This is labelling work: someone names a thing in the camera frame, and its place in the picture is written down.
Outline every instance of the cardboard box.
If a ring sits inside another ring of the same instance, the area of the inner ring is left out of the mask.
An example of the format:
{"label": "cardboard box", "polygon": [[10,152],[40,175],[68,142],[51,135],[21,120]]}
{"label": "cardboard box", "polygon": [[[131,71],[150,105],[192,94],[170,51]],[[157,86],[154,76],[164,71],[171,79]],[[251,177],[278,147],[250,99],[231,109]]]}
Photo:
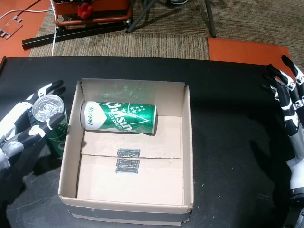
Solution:
{"label": "cardboard box", "polygon": [[[156,134],[86,131],[80,123],[84,101],[155,105]],[[120,148],[141,150],[137,173],[116,172]],[[157,225],[186,221],[193,208],[189,87],[138,80],[78,82],[58,194],[78,218]]]}

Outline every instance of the gray carpet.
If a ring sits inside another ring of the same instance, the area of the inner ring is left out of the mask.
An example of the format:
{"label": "gray carpet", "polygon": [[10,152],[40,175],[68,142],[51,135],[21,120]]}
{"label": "gray carpet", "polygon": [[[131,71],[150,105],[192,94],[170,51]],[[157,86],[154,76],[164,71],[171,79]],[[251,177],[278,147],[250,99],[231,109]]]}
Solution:
{"label": "gray carpet", "polygon": [[[217,37],[287,46],[292,60],[304,69],[303,0],[212,0]],[[132,0],[134,18],[143,4]],[[208,16],[204,0],[181,6],[160,0],[132,34],[115,32],[59,42],[55,55],[138,56],[208,59]],[[54,31],[49,12],[38,35]],[[50,55],[50,45],[31,56]]]}

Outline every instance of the green can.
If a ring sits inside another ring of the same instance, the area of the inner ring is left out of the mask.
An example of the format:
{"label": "green can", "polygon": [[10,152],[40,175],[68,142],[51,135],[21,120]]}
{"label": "green can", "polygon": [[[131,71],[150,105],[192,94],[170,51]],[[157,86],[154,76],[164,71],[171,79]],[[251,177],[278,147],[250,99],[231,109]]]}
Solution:
{"label": "green can", "polygon": [[81,109],[87,130],[154,134],[156,107],[150,104],[88,101]]}
{"label": "green can", "polygon": [[33,116],[37,122],[44,122],[57,113],[64,113],[65,118],[58,127],[46,134],[47,145],[51,154],[57,158],[63,156],[67,136],[67,113],[62,99],[57,95],[45,95],[39,98],[33,105]]}

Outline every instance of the table surface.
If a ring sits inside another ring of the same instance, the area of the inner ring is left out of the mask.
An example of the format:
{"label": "table surface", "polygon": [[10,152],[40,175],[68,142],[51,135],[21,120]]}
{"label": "table surface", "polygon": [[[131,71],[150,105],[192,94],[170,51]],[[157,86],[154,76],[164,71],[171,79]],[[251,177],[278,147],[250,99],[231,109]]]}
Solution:
{"label": "table surface", "polygon": [[[8,58],[0,74],[0,119],[32,91],[60,79],[68,113],[81,78],[185,82],[192,111],[194,208],[182,226],[273,227],[288,212],[285,161],[292,150],[277,104],[259,88],[264,70],[161,58]],[[74,218],[57,196],[59,175],[60,160],[51,158],[43,141],[24,151],[1,186],[11,203],[6,209],[11,227],[142,227]]]}

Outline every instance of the orange floor tile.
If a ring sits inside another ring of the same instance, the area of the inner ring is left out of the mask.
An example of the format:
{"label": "orange floor tile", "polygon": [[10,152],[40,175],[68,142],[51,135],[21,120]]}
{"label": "orange floor tile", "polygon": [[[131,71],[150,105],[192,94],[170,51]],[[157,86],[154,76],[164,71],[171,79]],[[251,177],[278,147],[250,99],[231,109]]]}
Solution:
{"label": "orange floor tile", "polygon": [[210,60],[260,65],[272,63],[292,75],[281,60],[282,55],[290,57],[285,46],[218,38],[208,38],[208,44]]}
{"label": "orange floor tile", "polygon": [[[37,0],[0,0],[0,16],[10,10],[25,9]],[[30,10],[47,10],[50,6],[50,0],[42,0],[30,8]],[[19,12],[13,12],[0,20],[0,28],[10,21]],[[46,13],[28,13],[23,12],[19,18],[22,18],[23,27],[20,28],[8,40],[0,37],[0,60],[6,57],[26,57],[30,50],[23,50],[22,40],[33,38],[37,35],[43,18]]]}

